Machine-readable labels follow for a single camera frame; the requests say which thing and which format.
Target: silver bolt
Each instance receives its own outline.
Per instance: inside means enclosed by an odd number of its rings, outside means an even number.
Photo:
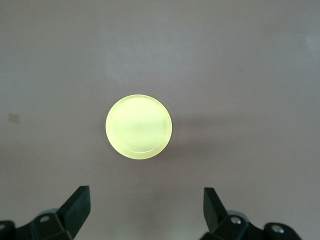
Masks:
[[[241,224],[241,220],[237,216],[232,216],[231,222],[233,222],[234,224]]]
[[[285,230],[280,227],[279,225],[272,225],[272,230],[275,231],[278,234],[283,234],[285,232]]]
[[[50,219],[49,216],[43,216],[42,218],[40,218],[40,223],[44,223],[46,221],[48,221]]]

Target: small square mark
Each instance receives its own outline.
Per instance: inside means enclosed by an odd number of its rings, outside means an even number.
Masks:
[[[9,122],[10,123],[18,124],[19,121],[20,121],[20,116],[19,115],[9,114]]]

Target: round yellow disc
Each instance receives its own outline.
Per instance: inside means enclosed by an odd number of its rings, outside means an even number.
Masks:
[[[130,159],[148,159],[168,144],[172,122],[167,109],[146,95],[119,100],[105,121],[106,135],[120,154]]]

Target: gray surface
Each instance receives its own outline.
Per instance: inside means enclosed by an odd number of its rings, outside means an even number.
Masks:
[[[106,137],[131,94],[172,117],[149,160]],[[0,219],[21,226],[90,185],[77,240],[197,240],[214,187],[257,227],[314,240],[319,146],[317,0],[0,1]]]

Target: yellow-green circular object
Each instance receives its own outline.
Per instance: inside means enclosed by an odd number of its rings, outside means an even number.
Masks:
[[[113,148],[123,156],[148,159],[169,143],[172,122],[161,102],[137,94],[113,105],[106,117],[105,131]]]

